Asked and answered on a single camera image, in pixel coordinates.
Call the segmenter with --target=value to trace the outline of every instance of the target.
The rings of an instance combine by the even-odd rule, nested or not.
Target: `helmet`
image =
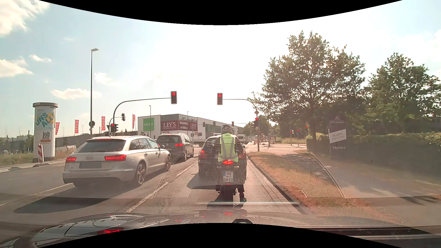
[[[221,133],[226,133],[226,132],[232,133],[232,132],[233,132],[233,129],[231,128],[230,125],[228,125],[228,124],[224,124],[224,125],[222,125],[222,127],[220,128],[220,132],[221,132]]]

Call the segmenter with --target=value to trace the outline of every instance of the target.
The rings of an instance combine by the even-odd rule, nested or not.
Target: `car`
[[[147,175],[170,166],[170,152],[149,137],[94,137],[67,157],[63,181],[78,188],[107,180],[139,187]]]
[[[213,172],[215,172],[215,169],[217,167],[217,156],[211,152],[211,149],[213,148],[213,144],[218,137],[220,137],[220,135],[207,138],[204,145],[202,146],[202,149],[199,151],[198,166],[200,179],[212,180],[214,177]],[[246,168],[247,154],[245,149],[243,151],[243,154],[239,154],[239,165],[242,165]]]
[[[156,141],[170,152],[173,162],[194,157],[194,144],[184,133],[161,134]]]

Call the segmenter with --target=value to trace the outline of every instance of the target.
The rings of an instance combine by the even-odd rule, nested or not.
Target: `car rear window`
[[[181,140],[178,135],[164,135],[159,136],[156,142],[162,145],[165,143],[181,143]]]
[[[76,153],[122,151],[125,143],[126,141],[123,139],[88,140]]]

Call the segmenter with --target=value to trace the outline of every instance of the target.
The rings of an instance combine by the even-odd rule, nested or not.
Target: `building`
[[[192,140],[207,139],[213,133],[220,133],[221,126],[227,123],[209,120],[183,114],[155,115],[138,117],[138,135],[144,132],[150,138],[156,139],[164,133],[185,133]],[[234,126],[234,133],[242,131],[242,127]]]

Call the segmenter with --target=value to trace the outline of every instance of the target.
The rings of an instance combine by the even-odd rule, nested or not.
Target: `black car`
[[[173,162],[186,161],[194,156],[193,142],[184,133],[161,134],[156,143],[163,145],[170,152]]]
[[[198,158],[198,165],[199,165],[199,178],[203,179],[212,179],[214,176],[214,172],[217,166],[217,155],[211,152],[211,149],[213,148],[212,143],[219,137],[217,136],[211,136],[209,137],[204,145],[202,146],[202,149],[199,152],[199,158]],[[239,154],[239,163],[242,165],[241,167],[246,168],[247,167],[247,154],[245,152],[245,149],[243,150],[243,154]]]

